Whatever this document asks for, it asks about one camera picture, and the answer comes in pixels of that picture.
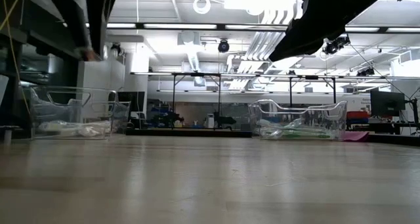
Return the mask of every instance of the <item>wooden floor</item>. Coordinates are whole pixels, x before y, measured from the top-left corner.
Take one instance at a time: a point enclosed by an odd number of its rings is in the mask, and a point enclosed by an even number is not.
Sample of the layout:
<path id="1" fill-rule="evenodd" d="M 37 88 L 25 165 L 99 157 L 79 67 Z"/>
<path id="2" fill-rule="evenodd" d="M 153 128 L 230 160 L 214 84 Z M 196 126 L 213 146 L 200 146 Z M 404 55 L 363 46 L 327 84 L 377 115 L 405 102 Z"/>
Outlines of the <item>wooden floor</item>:
<path id="1" fill-rule="evenodd" d="M 118 137 L 0 147 L 0 223 L 419 223 L 415 147 Z"/>

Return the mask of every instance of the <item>clear plastic bin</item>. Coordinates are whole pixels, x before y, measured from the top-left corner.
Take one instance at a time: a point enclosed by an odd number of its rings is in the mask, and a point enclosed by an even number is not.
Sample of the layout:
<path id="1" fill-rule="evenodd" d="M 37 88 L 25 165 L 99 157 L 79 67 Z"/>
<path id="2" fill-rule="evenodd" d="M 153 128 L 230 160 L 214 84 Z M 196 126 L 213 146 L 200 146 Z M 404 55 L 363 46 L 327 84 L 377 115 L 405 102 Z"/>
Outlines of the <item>clear plastic bin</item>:
<path id="1" fill-rule="evenodd" d="M 347 101 L 327 106 L 284 108 L 273 100 L 249 105 L 251 128 L 262 139 L 340 140 L 346 129 Z"/>
<path id="2" fill-rule="evenodd" d="M 127 125 L 129 105 L 106 89 L 31 87 L 34 139 L 109 139 Z"/>

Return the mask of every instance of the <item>pink mat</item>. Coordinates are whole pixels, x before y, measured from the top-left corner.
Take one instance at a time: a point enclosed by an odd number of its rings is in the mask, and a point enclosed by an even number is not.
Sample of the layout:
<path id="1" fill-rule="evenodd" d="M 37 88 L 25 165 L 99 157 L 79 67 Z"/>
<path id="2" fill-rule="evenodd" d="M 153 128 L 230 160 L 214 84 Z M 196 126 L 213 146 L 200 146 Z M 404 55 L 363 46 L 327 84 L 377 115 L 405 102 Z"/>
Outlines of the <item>pink mat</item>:
<path id="1" fill-rule="evenodd" d="M 345 142 L 364 142 L 368 139 L 369 132 L 363 131 L 346 131 L 343 137 Z"/>

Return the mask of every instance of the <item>yellow cable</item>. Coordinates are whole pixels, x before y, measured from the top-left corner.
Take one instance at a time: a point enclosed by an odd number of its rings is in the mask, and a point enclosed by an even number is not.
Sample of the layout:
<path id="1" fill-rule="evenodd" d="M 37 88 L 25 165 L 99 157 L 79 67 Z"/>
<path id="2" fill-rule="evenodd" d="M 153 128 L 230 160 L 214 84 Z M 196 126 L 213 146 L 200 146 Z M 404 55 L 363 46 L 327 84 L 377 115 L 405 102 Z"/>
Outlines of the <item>yellow cable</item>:
<path id="1" fill-rule="evenodd" d="M 16 7 L 16 4 L 18 4 L 18 2 L 19 2 L 19 0 L 14 0 L 14 3 L 13 3 L 13 5 L 12 5 L 12 7 L 10 8 L 10 11 L 9 11 L 9 12 L 7 12 L 7 8 L 5 8 L 6 18 L 5 18 L 5 20 L 3 21 L 3 23 L 1 23 L 1 25 L 0 25 L 0 31 L 3 29 L 3 27 L 4 27 L 4 26 L 5 26 L 5 24 L 6 24 L 6 22 L 8 22 L 8 21 L 9 21 L 9 17 L 11 16 L 11 14 L 12 14 L 12 12 L 13 12 L 14 8 Z"/>
<path id="2" fill-rule="evenodd" d="M 9 11 L 9 13 L 8 13 L 8 12 L 7 12 L 7 4 L 6 4 L 6 0 L 3 0 L 3 4 L 4 4 L 4 6 L 5 6 L 5 14 L 7 14 L 7 15 L 6 15 L 6 19 L 3 21 L 3 24 L 0 26 L 0 30 L 1 30 L 1 28 L 3 28 L 4 23 L 7 23 L 7 32 L 8 32 L 8 34 L 9 34 L 9 39 L 10 39 L 10 49 L 11 49 L 11 51 L 12 51 L 13 62 L 14 62 L 14 68 L 15 68 L 15 70 L 16 70 L 16 77 L 18 78 L 19 86 L 20 86 L 20 89 L 22 90 L 22 96 L 23 96 L 23 98 L 24 98 L 24 102 L 25 102 L 25 105 L 26 105 L 26 110 L 28 111 L 28 115 L 29 115 L 29 117 L 30 117 L 30 116 L 31 116 L 31 110 L 29 109 L 28 102 L 27 102 L 26 97 L 25 97 L 25 92 L 24 92 L 24 89 L 23 89 L 23 87 L 22 87 L 22 86 L 21 86 L 21 84 L 20 84 L 20 74 L 19 74 L 19 69 L 18 69 L 18 63 L 17 63 L 17 61 L 16 61 L 16 55 L 15 55 L 15 53 L 14 53 L 13 40 L 12 40 L 12 34 L 11 34 L 11 26 L 10 26 L 10 24 L 9 24 L 9 16 L 10 16 L 10 13 L 13 11 L 13 8 L 14 8 L 14 6 L 16 5 L 16 3 L 17 3 L 17 2 L 18 2 L 18 0 L 15 0 L 15 1 L 14 1 L 13 6 L 12 6 L 12 9 L 11 9 L 11 10 Z"/>

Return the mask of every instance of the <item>computer monitor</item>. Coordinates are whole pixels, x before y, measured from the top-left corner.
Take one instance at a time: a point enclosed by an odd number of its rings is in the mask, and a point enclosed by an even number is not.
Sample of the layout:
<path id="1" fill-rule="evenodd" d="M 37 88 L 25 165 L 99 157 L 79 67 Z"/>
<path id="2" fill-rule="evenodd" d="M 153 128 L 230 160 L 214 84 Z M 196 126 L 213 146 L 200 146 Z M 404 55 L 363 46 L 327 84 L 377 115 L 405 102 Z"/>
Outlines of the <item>computer monitor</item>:
<path id="1" fill-rule="evenodd" d="M 400 116 L 400 111 L 406 109 L 403 93 L 371 91 L 370 101 L 372 116 Z"/>
<path id="2" fill-rule="evenodd" d="M 119 102 L 131 102 L 130 112 L 142 112 L 144 92 L 118 92 Z"/>

